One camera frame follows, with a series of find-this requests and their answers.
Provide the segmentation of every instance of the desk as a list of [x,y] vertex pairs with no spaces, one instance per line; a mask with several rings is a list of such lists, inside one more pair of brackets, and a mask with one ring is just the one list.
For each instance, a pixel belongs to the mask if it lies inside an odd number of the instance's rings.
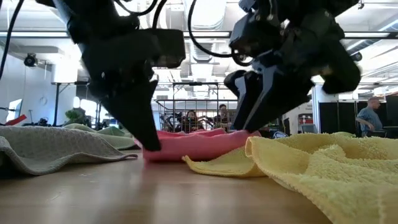
[[185,164],[75,165],[0,180],[1,224],[330,223],[304,196],[268,178],[194,174]]
[[383,127],[383,129],[385,129],[386,131],[388,130],[398,131],[398,126],[386,126]]

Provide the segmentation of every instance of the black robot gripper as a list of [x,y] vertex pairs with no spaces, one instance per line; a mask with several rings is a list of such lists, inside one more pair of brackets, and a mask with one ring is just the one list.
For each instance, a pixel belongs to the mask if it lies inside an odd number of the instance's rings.
[[310,100],[308,92],[314,86],[311,79],[295,73],[284,73],[277,65],[264,66],[259,56],[252,66],[256,70],[229,74],[224,84],[238,97],[234,127],[250,133],[262,128],[280,115]]

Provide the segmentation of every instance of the red object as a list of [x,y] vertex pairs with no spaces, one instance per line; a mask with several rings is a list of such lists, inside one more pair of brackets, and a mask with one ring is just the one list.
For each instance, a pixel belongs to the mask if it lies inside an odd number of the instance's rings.
[[[299,124],[304,124],[303,119],[298,121]],[[313,119],[306,119],[305,124],[313,124]]]
[[258,131],[252,134],[246,131],[229,134],[218,132],[221,131],[216,129],[177,135],[165,133],[163,136],[158,132],[162,150],[151,152],[144,149],[144,159],[152,162],[181,162],[183,156],[189,156],[194,161],[209,161],[244,146],[250,136],[260,136]]
[[8,121],[5,125],[6,126],[16,125],[17,123],[20,123],[21,121],[25,120],[26,118],[27,117],[23,114],[23,115],[19,116],[19,118]]

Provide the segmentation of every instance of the yellow towel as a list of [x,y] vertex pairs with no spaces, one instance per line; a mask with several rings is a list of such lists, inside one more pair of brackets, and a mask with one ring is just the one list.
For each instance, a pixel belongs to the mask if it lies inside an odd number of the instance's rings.
[[398,140],[251,137],[245,147],[210,162],[183,160],[200,174],[269,176],[306,196],[333,223],[398,223]]

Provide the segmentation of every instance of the metal cage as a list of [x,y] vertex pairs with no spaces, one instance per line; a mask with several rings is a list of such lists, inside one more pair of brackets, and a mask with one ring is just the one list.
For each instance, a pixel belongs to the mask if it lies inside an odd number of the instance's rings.
[[[160,129],[168,132],[185,132],[198,131],[200,129],[211,130],[215,128],[225,128],[232,131],[233,118],[236,111],[237,100],[219,100],[218,90],[220,84],[188,82],[188,83],[172,83],[173,99],[172,100],[156,100],[159,110]],[[175,99],[175,94],[185,86],[215,86],[209,88],[216,94],[214,100],[180,100]]]

